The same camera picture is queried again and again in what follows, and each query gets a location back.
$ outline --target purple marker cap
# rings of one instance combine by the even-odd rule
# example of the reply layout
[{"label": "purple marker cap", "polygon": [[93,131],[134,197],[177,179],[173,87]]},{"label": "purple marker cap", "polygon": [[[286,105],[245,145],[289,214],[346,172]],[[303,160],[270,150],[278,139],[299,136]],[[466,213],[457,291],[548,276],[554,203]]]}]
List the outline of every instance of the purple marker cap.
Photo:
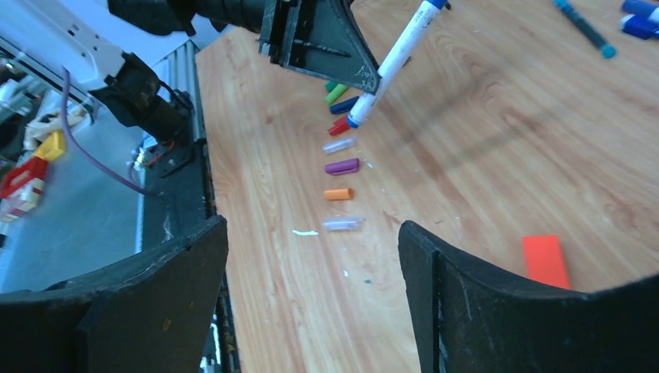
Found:
[{"label": "purple marker cap", "polygon": [[357,170],[359,170],[359,158],[346,159],[345,161],[325,165],[325,172],[332,176],[354,173]]}]

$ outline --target teal marker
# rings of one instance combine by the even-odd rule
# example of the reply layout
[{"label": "teal marker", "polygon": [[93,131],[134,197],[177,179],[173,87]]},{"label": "teal marker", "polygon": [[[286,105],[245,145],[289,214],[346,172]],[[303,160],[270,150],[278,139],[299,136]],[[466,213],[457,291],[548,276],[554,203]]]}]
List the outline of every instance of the teal marker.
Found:
[{"label": "teal marker", "polygon": [[600,35],[590,23],[567,0],[553,0],[554,5],[574,24],[593,44],[604,58],[615,56],[615,48]]}]

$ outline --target white marker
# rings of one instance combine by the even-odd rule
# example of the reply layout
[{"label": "white marker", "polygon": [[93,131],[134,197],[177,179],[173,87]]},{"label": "white marker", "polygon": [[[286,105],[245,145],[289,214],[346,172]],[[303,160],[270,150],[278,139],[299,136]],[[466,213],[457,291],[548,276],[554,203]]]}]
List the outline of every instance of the white marker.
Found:
[{"label": "white marker", "polygon": [[410,22],[407,23],[403,33],[400,34],[396,43],[393,44],[392,49],[378,69],[378,74],[382,77],[378,91],[375,95],[362,93],[348,114],[347,122],[352,128],[357,128],[366,121],[373,106],[378,103],[378,100],[385,93],[393,78],[398,74],[398,71],[412,54],[414,48],[417,47],[421,38],[424,37],[428,25],[437,17],[439,11],[444,8],[446,1],[424,0],[421,2],[419,9],[414,13]]}]

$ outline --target black cable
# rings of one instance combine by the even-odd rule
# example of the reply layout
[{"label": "black cable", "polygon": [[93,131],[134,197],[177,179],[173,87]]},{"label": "black cable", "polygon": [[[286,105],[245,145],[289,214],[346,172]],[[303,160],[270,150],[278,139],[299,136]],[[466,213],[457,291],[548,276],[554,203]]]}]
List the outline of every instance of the black cable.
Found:
[{"label": "black cable", "polygon": [[165,83],[165,82],[163,82],[163,81],[161,80],[161,81],[160,81],[160,86],[163,87],[164,89],[167,89],[167,92],[169,92],[169,95],[170,95],[172,98],[174,98],[176,101],[178,101],[178,103],[179,103],[181,106],[183,106],[184,108],[186,108],[186,109],[188,109],[188,110],[192,110],[192,108],[193,108],[193,107],[192,107],[192,104],[191,104],[191,103],[187,103],[187,102],[185,102],[182,98],[180,98],[179,95],[177,95],[176,92],[174,92],[174,90],[172,89],[172,87],[170,87],[169,85],[167,85],[167,83]]}]

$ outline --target red marker cap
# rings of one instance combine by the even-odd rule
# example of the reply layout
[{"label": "red marker cap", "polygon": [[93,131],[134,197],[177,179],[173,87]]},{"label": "red marker cap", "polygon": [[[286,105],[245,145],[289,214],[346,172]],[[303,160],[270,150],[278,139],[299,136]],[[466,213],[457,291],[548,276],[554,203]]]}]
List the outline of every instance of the red marker cap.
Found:
[{"label": "red marker cap", "polygon": [[346,121],[348,118],[348,115],[345,115],[334,122],[334,126],[327,130],[331,136],[337,136],[338,134],[342,134],[345,131],[348,131],[350,129],[350,125]]}]

